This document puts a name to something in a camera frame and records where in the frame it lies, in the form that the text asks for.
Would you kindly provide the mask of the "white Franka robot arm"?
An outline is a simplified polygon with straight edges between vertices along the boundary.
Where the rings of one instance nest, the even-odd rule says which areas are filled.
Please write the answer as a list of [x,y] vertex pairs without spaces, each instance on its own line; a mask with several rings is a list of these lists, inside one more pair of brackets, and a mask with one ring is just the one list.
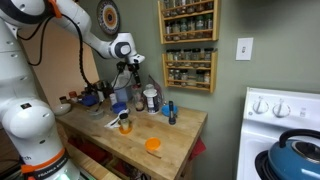
[[91,18],[73,0],[0,0],[0,123],[19,153],[27,180],[80,180],[58,135],[50,106],[38,92],[34,73],[18,40],[25,27],[53,20],[105,59],[139,64],[133,37],[120,33],[103,41],[91,33]]

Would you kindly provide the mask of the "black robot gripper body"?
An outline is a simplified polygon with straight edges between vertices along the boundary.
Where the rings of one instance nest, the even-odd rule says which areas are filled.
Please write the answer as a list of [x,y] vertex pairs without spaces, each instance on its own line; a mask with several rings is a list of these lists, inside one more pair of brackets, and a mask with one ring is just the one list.
[[125,69],[127,69],[130,72],[137,72],[139,70],[138,64],[128,64],[126,62],[118,62],[116,64],[117,70],[119,73],[122,73]]

